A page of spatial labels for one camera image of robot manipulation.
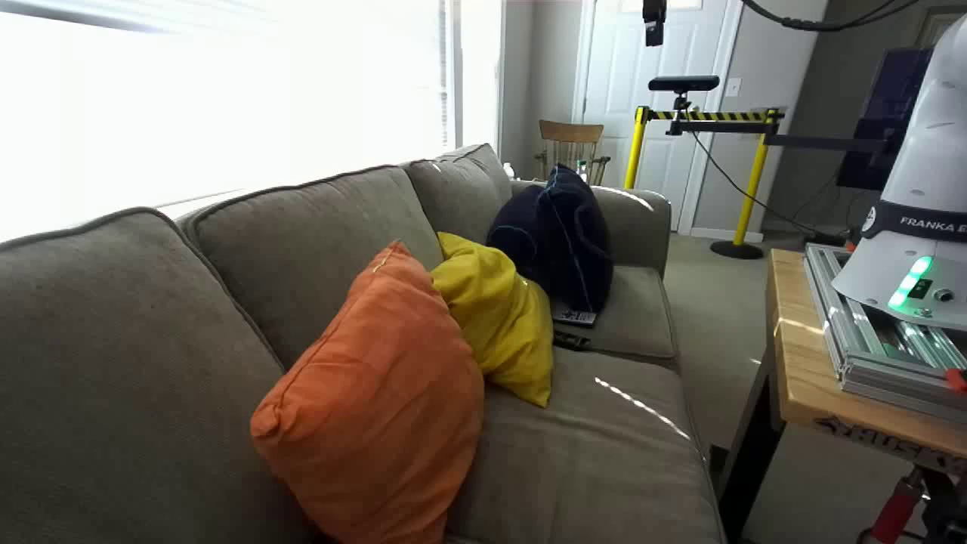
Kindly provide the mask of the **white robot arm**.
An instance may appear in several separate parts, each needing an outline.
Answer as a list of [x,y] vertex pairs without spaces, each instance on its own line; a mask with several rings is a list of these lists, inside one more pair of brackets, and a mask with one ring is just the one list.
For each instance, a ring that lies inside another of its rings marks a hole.
[[832,288],[898,319],[967,326],[967,18],[936,40],[889,181]]

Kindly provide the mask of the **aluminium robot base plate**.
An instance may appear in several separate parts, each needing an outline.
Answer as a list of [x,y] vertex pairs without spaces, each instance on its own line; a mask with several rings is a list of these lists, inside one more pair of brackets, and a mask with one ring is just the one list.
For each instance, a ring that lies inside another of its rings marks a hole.
[[842,247],[811,246],[804,265],[846,394],[945,419],[967,415],[967,394],[948,382],[967,369],[965,330],[911,323],[836,294],[832,282],[846,265]]

